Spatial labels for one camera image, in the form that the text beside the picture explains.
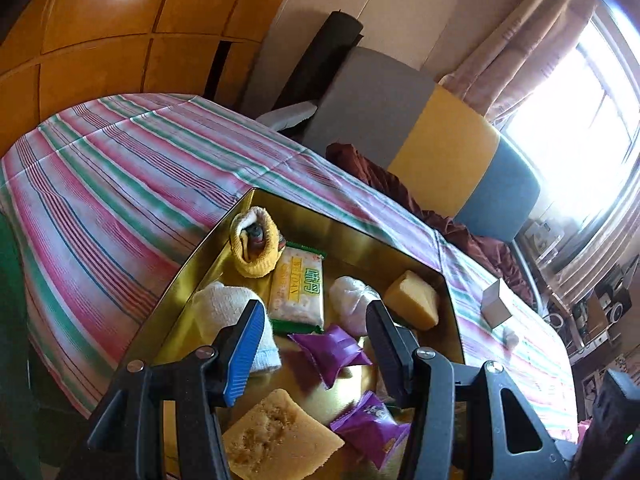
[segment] white towel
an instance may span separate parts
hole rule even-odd
[[[258,300],[262,304],[260,297],[244,286],[226,286],[220,282],[213,282],[196,292],[191,307],[194,309],[202,340],[210,344],[220,329],[235,325],[249,300]],[[281,366],[278,347],[273,341],[273,330],[266,311],[264,317],[264,330],[250,373],[273,372]]]

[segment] purple candy wrapper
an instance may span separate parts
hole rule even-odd
[[[398,424],[376,394],[366,392],[353,410],[329,428],[380,469],[409,434],[411,424]]]
[[[337,325],[331,325],[324,334],[290,334],[289,338],[298,343],[318,370],[327,390],[345,366],[372,364],[356,340]]]

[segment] white plastic bag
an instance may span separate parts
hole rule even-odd
[[[375,290],[351,276],[342,276],[329,289],[329,299],[343,329],[354,337],[367,335],[367,305],[380,299]]]

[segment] blue gripper pad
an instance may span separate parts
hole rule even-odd
[[[228,362],[228,373],[223,392],[228,407],[233,406],[236,399],[244,392],[244,386],[254,362],[265,322],[267,321],[262,304],[257,300],[250,300],[236,325],[237,327],[244,325],[244,329],[238,336],[238,342]]]

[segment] gray chair backrest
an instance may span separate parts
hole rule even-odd
[[[322,156],[332,142],[353,144],[386,168],[434,86],[429,76],[397,59],[354,47],[319,102],[302,143]]]

